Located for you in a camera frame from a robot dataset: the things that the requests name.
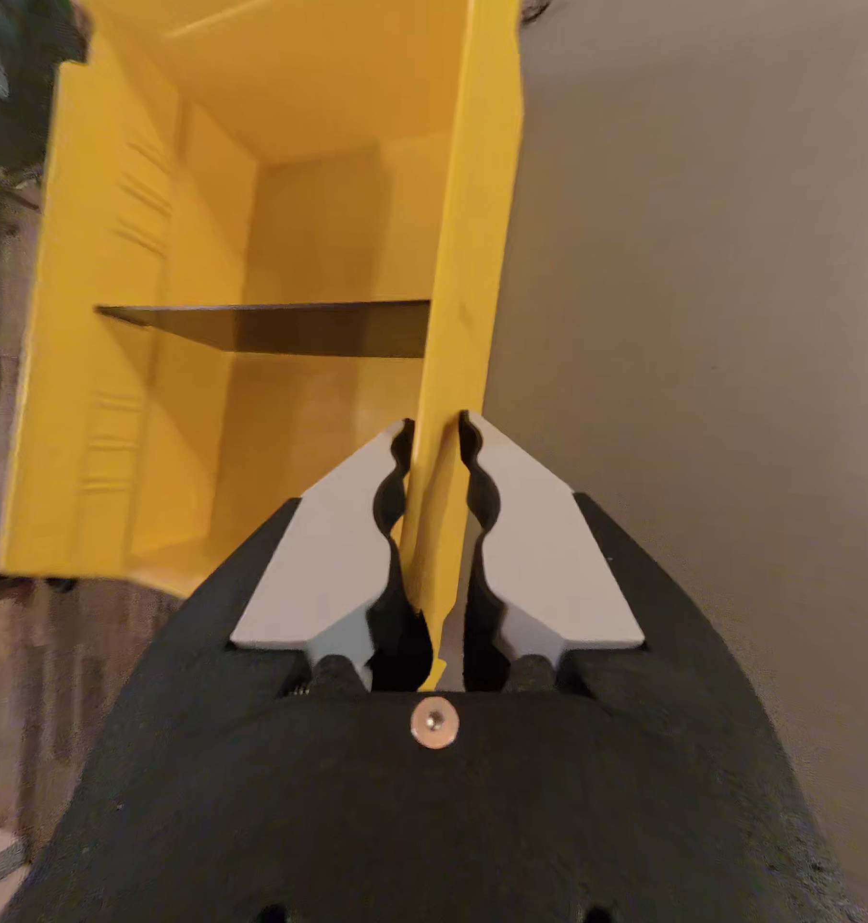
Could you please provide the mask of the yellow plastic bin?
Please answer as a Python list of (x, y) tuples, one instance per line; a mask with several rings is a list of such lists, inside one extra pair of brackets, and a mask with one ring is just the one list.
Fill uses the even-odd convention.
[[(519, 2), (84, 2), (59, 68), (0, 568), (188, 596), (415, 422), (397, 523), (433, 664), (521, 141)], [(430, 301), (421, 359), (223, 352), (95, 306)]]

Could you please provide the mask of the black bin divider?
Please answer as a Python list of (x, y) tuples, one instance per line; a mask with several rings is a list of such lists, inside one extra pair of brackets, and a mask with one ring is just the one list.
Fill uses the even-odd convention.
[(96, 314), (223, 352), (421, 359), (427, 299), (218, 306), (95, 306)]

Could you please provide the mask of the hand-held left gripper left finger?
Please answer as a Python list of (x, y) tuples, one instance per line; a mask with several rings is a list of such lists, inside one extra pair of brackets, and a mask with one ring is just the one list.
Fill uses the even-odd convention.
[(423, 684), (432, 641), (393, 537), (414, 434), (413, 420), (396, 421), (298, 499), (230, 635), (234, 647), (299, 651), (311, 668), (342, 656), (369, 690)]

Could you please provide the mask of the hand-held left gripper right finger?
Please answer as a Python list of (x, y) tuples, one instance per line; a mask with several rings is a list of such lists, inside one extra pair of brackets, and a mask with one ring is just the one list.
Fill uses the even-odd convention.
[(461, 413), (459, 444), (479, 527), (463, 688), (503, 688), (523, 657), (557, 673), (570, 652), (641, 649), (645, 634), (572, 488), (477, 412)]

